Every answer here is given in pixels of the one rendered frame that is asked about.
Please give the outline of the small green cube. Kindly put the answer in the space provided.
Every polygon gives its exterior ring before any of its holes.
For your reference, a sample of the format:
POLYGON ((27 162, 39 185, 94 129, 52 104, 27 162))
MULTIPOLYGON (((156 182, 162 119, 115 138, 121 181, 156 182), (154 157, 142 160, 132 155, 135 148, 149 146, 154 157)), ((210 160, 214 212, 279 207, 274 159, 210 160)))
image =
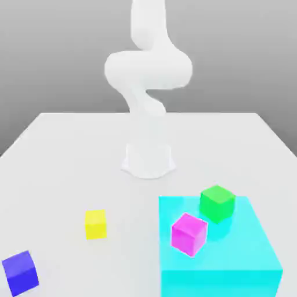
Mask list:
POLYGON ((214 185, 201 192, 199 210, 212 222, 220 223, 233 215, 235 204, 235 194, 214 185))

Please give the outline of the small blue cube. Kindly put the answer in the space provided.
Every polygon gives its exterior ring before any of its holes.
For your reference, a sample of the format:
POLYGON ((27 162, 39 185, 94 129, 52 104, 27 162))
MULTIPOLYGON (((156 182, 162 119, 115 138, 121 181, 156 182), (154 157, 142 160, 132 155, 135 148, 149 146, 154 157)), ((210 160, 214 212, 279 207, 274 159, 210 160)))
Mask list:
POLYGON ((2 261, 13 297, 39 286, 34 261, 29 251, 23 251, 2 261))

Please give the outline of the small magenta cube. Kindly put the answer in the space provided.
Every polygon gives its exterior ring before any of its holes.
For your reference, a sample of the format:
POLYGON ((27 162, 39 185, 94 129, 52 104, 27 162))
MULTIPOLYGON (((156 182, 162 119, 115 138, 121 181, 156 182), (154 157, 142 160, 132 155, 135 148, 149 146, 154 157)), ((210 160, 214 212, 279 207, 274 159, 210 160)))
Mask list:
POLYGON ((171 246, 194 257, 207 239, 208 223, 184 213, 171 226, 171 246))

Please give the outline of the small yellow cube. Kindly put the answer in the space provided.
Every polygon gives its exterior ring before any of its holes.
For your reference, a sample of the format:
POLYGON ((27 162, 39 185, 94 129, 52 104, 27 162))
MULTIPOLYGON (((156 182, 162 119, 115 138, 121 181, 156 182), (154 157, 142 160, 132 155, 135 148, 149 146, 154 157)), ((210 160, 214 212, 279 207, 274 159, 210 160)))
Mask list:
POLYGON ((85 233, 87 240, 106 238, 106 213, 104 209, 85 212, 85 233))

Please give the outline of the large cyan box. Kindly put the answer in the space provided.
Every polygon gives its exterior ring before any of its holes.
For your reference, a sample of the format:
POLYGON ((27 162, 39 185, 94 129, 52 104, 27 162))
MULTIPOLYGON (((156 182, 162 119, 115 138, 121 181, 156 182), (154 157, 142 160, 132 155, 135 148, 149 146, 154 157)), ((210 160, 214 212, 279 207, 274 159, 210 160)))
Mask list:
POLYGON ((171 226, 188 213, 204 221, 199 197, 159 198, 161 297, 276 297, 282 266, 247 197, 232 217, 208 223, 193 257, 171 246, 171 226))

